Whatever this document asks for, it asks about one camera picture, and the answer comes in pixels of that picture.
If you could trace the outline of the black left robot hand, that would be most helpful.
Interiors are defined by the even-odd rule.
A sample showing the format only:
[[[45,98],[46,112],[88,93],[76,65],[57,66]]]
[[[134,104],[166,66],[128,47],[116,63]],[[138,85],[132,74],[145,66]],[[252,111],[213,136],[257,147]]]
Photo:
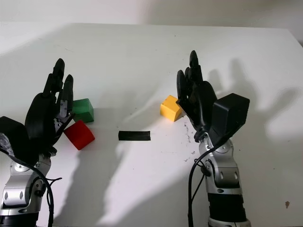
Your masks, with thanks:
[[[74,117],[73,76],[64,79],[65,63],[59,58],[48,75],[42,93],[35,96],[27,112],[25,127],[39,154],[55,156],[55,143]]]

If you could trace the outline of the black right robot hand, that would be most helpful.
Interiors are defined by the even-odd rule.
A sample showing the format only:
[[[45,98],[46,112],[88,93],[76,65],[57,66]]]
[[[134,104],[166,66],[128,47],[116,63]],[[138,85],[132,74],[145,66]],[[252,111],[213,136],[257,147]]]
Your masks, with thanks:
[[[190,119],[196,131],[208,131],[212,120],[212,108],[217,100],[212,85],[203,80],[196,51],[189,57],[185,71],[177,72],[178,106]]]

